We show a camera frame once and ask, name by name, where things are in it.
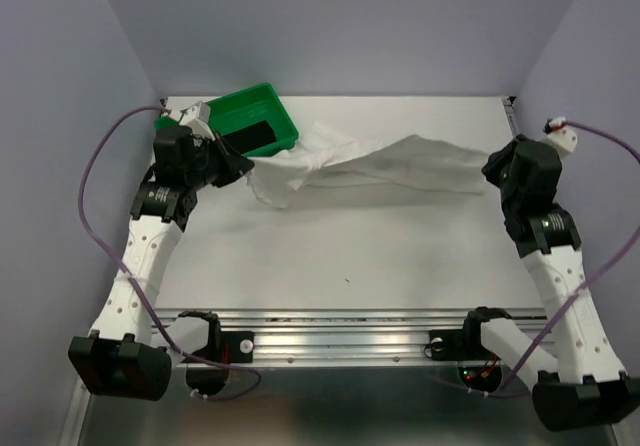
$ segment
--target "black strip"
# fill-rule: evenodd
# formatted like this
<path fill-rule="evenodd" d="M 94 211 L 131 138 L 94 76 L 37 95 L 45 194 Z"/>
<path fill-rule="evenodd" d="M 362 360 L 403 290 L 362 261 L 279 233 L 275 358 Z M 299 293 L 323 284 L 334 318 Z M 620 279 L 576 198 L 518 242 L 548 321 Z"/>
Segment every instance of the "black strip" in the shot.
<path fill-rule="evenodd" d="M 276 134 L 267 121 L 260 121 L 234 133 L 225 134 L 223 138 L 235 152 L 240 154 L 276 142 Z"/>

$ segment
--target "lavender wall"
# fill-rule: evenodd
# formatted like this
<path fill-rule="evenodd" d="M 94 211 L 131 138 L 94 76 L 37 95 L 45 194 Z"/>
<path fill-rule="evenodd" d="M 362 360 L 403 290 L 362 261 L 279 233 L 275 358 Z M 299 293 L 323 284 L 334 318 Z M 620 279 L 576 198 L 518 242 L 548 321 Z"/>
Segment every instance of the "lavender wall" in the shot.
<path fill-rule="evenodd" d="M 564 115 L 640 148 L 640 1 L 574 0 L 516 102 L 523 132 Z M 575 216 L 587 272 L 621 246 L 640 221 L 640 168 L 626 153 L 583 133 L 565 165 L 559 200 Z M 640 247 L 593 288 L 616 351 L 640 375 Z M 640 415 L 635 416 L 640 432 Z"/>
<path fill-rule="evenodd" d="M 515 94 L 572 0 L 109 0 L 162 94 Z"/>
<path fill-rule="evenodd" d="M 0 444 L 57 442 L 85 334 L 115 268 L 83 234 L 75 197 L 92 148 L 123 110 L 157 101 L 107 0 L 0 0 Z M 150 118 L 114 137 L 89 215 L 123 245 Z"/>

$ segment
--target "metal plate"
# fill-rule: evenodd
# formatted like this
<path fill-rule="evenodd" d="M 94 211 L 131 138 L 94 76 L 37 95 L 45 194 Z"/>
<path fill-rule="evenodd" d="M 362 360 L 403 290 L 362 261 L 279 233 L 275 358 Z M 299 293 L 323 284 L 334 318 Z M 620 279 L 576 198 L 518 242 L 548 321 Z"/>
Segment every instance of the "metal plate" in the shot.
<path fill-rule="evenodd" d="M 610 428 L 550 433 L 530 398 L 485 400 L 442 386 L 453 368 L 265 372 L 259 391 L 225 403 L 191 399 L 177 371 L 157 402 L 93 398 L 83 446 L 614 445 Z M 239 388 L 252 378 L 234 375 Z"/>

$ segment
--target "white connector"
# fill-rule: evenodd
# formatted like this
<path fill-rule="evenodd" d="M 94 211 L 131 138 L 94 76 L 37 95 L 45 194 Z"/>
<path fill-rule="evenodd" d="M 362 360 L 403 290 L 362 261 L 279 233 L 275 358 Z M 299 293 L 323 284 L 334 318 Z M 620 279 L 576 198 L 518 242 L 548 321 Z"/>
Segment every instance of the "white connector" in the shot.
<path fill-rule="evenodd" d="M 209 115 L 211 108 L 208 104 L 198 101 L 184 111 L 180 124 L 189 126 L 193 134 L 202 136 L 203 138 L 214 139 L 211 128 L 209 128 Z"/>
<path fill-rule="evenodd" d="M 564 120 L 564 118 L 555 118 L 552 121 L 556 120 L 559 121 L 556 126 L 554 126 L 552 122 L 549 122 L 549 126 L 552 128 L 561 126 L 563 123 L 560 121 Z M 542 138 L 540 142 L 552 146 L 556 151 L 558 151 L 560 159 L 564 159 L 576 149 L 576 146 L 578 145 L 578 135 L 572 128 L 565 126 L 557 131 L 551 131 Z"/>
<path fill-rule="evenodd" d="M 567 118 L 565 118 L 564 116 L 558 116 L 556 118 L 553 118 L 553 119 L 549 120 L 549 127 L 550 128 L 560 128 L 560 127 L 564 126 L 566 122 L 567 122 Z"/>

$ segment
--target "black mount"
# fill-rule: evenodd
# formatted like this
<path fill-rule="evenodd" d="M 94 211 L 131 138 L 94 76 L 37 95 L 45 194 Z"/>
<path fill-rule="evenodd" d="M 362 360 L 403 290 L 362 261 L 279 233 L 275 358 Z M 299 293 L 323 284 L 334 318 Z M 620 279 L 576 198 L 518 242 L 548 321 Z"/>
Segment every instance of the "black mount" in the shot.
<path fill-rule="evenodd" d="M 71 340 L 69 360 L 91 394 L 157 401 L 171 379 L 171 358 L 161 349 L 97 334 Z"/>
<path fill-rule="evenodd" d="M 532 391 L 533 407 L 549 431 L 614 424 L 640 405 L 640 379 L 622 376 L 616 381 L 561 383 L 556 373 L 538 373 Z"/>
<path fill-rule="evenodd" d="M 470 311 L 462 329 L 434 329 L 429 331 L 430 357 L 434 361 L 486 361 L 494 354 L 480 341 L 480 324 L 496 318 L 511 319 L 500 308 L 480 306 Z"/>
<path fill-rule="evenodd" d="M 516 136 L 482 168 L 500 188 L 504 225 L 521 258 L 556 246 L 578 249 L 582 240 L 571 215 L 554 202 L 562 162 L 548 144 Z"/>
<path fill-rule="evenodd" d="M 138 189 L 131 207 L 132 220 L 142 215 L 159 216 L 163 222 L 175 221 L 184 231 L 198 202 L 198 190 L 207 185 L 221 188 L 253 168 L 253 161 L 236 153 L 218 133 L 213 134 L 214 140 L 194 136 L 187 126 L 156 132 L 156 162 Z M 209 342 L 200 352 L 217 358 L 223 344 L 218 317 L 210 313 L 187 315 L 209 322 Z M 92 394 L 152 401 L 162 397 L 171 378 L 171 359 L 162 348 L 135 339 L 132 334 L 121 340 L 104 339 L 97 331 L 72 339 L 69 359 Z"/>

